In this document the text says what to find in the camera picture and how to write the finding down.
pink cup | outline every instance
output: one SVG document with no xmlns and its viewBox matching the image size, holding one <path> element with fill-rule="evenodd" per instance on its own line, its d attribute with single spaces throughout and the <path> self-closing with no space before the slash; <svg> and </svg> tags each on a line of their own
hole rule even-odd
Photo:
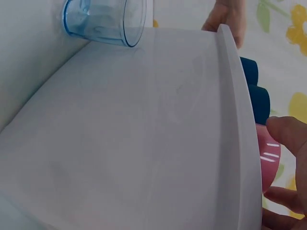
<svg viewBox="0 0 307 230">
<path fill-rule="evenodd" d="M 280 161 L 281 147 L 269 134 L 266 126 L 256 124 L 260 152 L 262 192 L 273 183 Z"/>
</svg>

clear blue plastic cup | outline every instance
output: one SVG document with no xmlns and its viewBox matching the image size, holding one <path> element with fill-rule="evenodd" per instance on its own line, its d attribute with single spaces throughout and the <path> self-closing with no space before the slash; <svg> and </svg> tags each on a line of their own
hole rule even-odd
<svg viewBox="0 0 307 230">
<path fill-rule="evenodd" d="M 146 0 L 67 0 L 64 28 L 91 41 L 134 47 L 143 33 Z"/>
</svg>

white plastic lid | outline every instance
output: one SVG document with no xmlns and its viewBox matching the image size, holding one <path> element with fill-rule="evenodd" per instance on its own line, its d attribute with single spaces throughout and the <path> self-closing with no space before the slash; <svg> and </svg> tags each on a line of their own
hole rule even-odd
<svg viewBox="0 0 307 230">
<path fill-rule="evenodd" d="M 90 43 L 0 134 L 0 190 L 60 230 L 259 230 L 260 155 L 218 33 Z"/>
</svg>

human hand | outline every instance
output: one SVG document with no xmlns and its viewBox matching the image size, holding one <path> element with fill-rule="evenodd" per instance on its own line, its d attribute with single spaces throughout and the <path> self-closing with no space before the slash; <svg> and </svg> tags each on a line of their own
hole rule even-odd
<svg viewBox="0 0 307 230">
<path fill-rule="evenodd" d="M 237 5 L 228 4 L 230 0 L 218 0 L 202 26 L 202 30 L 217 32 L 220 24 L 230 27 L 237 48 L 241 48 L 246 30 L 246 14 L 242 0 L 233 0 Z"/>
<path fill-rule="evenodd" d="M 268 119 L 267 129 L 276 141 L 285 145 L 296 157 L 297 191 L 271 187 L 264 196 L 305 217 L 297 220 L 264 209 L 262 230 L 307 230 L 307 125 L 293 117 L 275 117 Z"/>
</svg>

yellow flower pattern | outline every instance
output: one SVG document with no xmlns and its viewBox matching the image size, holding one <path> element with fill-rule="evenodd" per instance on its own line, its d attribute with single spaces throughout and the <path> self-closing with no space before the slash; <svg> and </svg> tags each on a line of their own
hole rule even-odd
<svg viewBox="0 0 307 230">
<path fill-rule="evenodd" d="M 153 25 L 154 28 L 159 28 L 159 23 L 157 22 L 157 20 L 154 20 L 153 24 L 154 24 Z"/>
<path fill-rule="evenodd" d="M 289 181 L 287 189 L 296 190 L 295 176 Z M 294 213 L 293 211 L 290 211 L 289 214 L 290 214 L 291 217 L 294 217 L 294 218 L 297 218 L 297 219 L 304 218 L 304 215 Z"/>
<path fill-rule="evenodd" d="M 289 115 L 307 124 L 307 96 L 296 92 L 289 103 Z"/>
<path fill-rule="evenodd" d="M 292 26 L 287 30 L 286 37 L 291 44 L 299 45 L 303 55 L 307 56 L 307 34 L 304 23 L 307 23 L 307 11 L 302 5 L 296 5 L 291 10 Z"/>
</svg>

